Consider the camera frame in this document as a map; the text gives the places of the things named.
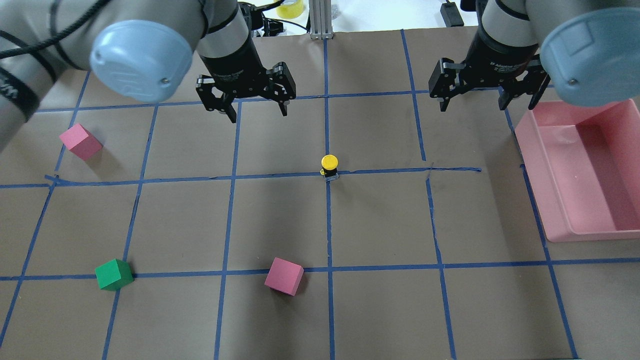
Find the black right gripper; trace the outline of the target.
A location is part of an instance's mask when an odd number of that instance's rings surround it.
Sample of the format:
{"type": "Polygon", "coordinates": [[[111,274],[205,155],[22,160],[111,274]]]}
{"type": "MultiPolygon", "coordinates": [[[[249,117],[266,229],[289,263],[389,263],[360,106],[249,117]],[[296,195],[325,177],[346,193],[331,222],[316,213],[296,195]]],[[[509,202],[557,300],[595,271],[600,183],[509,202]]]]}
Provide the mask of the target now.
{"type": "Polygon", "coordinates": [[[540,56],[535,55],[537,50],[537,43],[523,47],[503,44],[478,27],[462,63],[447,57],[438,60],[429,78],[429,95],[445,112],[455,96],[500,85],[499,110],[505,111],[512,100],[522,95],[531,95],[527,108],[533,110],[551,82],[540,56]],[[525,77],[518,80],[517,76],[524,72],[525,77]]]}

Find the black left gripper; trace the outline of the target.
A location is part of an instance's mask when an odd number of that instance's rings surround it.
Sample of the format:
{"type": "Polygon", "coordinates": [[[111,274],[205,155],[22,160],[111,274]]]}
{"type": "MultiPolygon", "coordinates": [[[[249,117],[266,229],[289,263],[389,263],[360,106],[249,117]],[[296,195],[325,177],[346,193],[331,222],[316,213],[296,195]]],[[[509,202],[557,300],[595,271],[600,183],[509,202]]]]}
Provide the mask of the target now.
{"type": "Polygon", "coordinates": [[[285,61],[265,69],[251,35],[242,40],[207,35],[199,41],[199,56],[210,76],[199,75],[195,89],[206,111],[218,111],[237,123],[235,99],[261,97],[278,103],[283,117],[297,97],[297,84],[285,61]],[[214,94],[214,88],[221,96],[214,94]]]}

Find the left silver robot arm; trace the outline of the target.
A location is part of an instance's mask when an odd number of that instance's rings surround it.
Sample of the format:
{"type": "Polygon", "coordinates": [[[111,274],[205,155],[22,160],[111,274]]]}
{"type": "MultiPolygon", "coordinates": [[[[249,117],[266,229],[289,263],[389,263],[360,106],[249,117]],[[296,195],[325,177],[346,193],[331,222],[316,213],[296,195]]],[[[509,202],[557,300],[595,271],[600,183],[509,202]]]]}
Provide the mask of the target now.
{"type": "Polygon", "coordinates": [[[1,147],[68,69],[92,72],[141,103],[176,93],[199,55],[196,91],[235,122],[233,101],[261,97],[288,114],[297,85],[284,62],[263,66],[237,0],[3,0],[1,147]]]}

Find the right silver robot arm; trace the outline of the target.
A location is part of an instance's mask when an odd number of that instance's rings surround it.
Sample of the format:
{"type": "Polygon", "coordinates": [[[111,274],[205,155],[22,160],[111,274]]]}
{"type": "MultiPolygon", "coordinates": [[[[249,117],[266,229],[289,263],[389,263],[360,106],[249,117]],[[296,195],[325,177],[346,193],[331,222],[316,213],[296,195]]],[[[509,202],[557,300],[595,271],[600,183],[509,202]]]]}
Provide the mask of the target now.
{"type": "Polygon", "coordinates": [[[546,88],[579,107],[599,107],[640,93],[640,7],[637,0],[463,0],[478,26],[467,55],[442,57],[429,95],[446,111],[450,100],[480,88],[502,89],[499,109],[546,88]]]}

